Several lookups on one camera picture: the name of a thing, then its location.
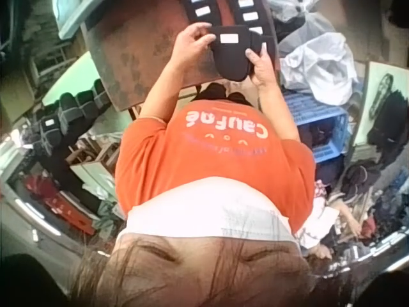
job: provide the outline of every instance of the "woman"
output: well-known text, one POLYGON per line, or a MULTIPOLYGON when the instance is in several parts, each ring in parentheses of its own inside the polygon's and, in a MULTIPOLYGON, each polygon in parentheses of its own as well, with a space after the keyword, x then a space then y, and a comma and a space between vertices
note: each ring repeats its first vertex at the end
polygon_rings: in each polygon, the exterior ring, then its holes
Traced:
POLYGON ((385 103, 388 96, 392 93, 392 85, 394 83, 394 76, 391 74, 385 74, 379 83, 378 91, 376 92, 375 99, 369 110, 369 119, 376 120, 380 109, 385 103))
POLYGON ((216 39, 210 26, 178 35, 123 135, 127 227, 101 267, 82 268, 76 306, 296 306, 311 289, 292 234, 311 213, 314 159, 266 49, 246 51, 264 115, 212 85, 172 118, 184 72, 216 39))

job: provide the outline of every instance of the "white label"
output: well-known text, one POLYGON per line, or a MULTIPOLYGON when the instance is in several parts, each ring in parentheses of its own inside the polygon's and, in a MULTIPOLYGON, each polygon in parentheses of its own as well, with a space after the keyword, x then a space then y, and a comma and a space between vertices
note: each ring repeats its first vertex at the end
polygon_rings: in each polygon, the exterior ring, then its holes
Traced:
POLYGON ((246 13, 246 14, 243 14, 243 18, 244 18, 244 21, 257 20, 258 14, 257 12, 246 13))
POLYGON ((220 34, 220 43, 238 43, 238 34, 220 34))
POLYGON ((246 8, 248 6, 253 6, 254 2, 253 0, 238 0, 238 5, 241 8, 246 8))
POLYGON ((46 120, 46 121, 45 121, 45 126, 46 126, 46 127, 51 126, 51 125, 53 125, 53 124, 54 124, 54 120, 46 120))
POLYGON ((196 15, 198 16, 198 17, 200 17, 200 16, 203 16, 203 15, 207 15, 207 14, 209 14, 211 11, 210 11, 210 7, 209 6, 205 6, 204 8, 198 8, 197 10, 196 10, 196 15))
POLYGON ((258 34, 263 34, 263 28, 262 27, 250 28, 250 31, 257 32, 258 34))

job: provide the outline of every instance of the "hair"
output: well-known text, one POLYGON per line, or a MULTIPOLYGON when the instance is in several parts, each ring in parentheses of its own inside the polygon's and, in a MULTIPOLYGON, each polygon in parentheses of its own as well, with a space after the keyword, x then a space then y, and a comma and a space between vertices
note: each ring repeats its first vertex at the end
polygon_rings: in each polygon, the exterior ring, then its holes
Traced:
POLYGON ((388 78, 389 81, 390 81, 389 87, 388 87, 388 92, 391 92, 391 91, 392 91, 392 86, 393 86, 393 84, 394 84, 394 76, 391 75, 391 74, 389 74, 389 73, 388 73, 388 74, 385 74, 385 75, 383 76, 381 82, 382 82, 384 79, 386 79, 386 78, 388 78))
MULTIPOLYGON (((123 260, 113 266, 106 256, 98 254, 96 250, 88 251, 75 277, 70 304, 75 307, 170 306, 160 292, 174 281, 163 280, 163 284, 150 287, 146 272, 135 267, 130 269, 128 263, 131 256, 135 256, 137 244, 132 244, 123 260), (131 290, 129 283, 135 285, 131 290)), ((237 282, 240 279, 236 274, 238 262, 231 263, 230 260, 227 263, 222 254, 223 251, 217 259, 206 299, 198 301, 195 306, 331 307, 349 303, 351 280, 317 279, 312 277, 306 265, 298 272, 279 274, 267 269, 259 276, 245 276, 244 280, 237 282)))

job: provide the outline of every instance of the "plastic bag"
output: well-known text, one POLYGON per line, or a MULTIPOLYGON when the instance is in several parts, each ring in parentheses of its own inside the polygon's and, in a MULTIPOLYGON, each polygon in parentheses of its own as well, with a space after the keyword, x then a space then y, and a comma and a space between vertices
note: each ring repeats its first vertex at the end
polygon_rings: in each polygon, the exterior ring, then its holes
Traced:
POLYGON ((320 13, 309 13, 305 16, 304 25, 288 35, 279 44, 280 58, 284 58, 297 47, 322 34, 335 32, 331 22, 320 13))
POLYGON ((345 37, 318 13, 279 44, 281 81, 285 88, 312 93, 333 106, 345 104, 353 93, 357 73, 345 37))
POLYGON ((305 15, 319 0, 268 0, 273 17, 283 22, 305 15))

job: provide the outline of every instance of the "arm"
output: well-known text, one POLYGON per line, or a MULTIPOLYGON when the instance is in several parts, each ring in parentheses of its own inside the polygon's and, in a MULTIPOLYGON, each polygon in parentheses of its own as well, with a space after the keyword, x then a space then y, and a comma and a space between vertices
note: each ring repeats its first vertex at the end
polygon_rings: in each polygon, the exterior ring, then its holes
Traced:
POLYGON ((176 38, 172 57, 146 97, 140 118, 158 118, 169 122, 183 86, 186 69, 216 39, 208 34, 211 24, 198 22, 187 27, 176 38))
POLYGON ((183 84, 183 71, 169 62, 146 97, 140 118, 159 118, 169 122, 183 84))
POLYGON ((277 84, 266 46, 263 46, 260 56, 251 49, 246 50, 246 56, 254 65, 251 80, 257 86, 264 115, 270 120, 279 138, 300 141, 297 125, 277 84))
POLYGON ((356 237, 362 232, 362 227, 354 218, 347 205, 342 200, 336 200, 329 207, 336 209, 345 218, 348 226, 351 228, 352 234, 356 237))

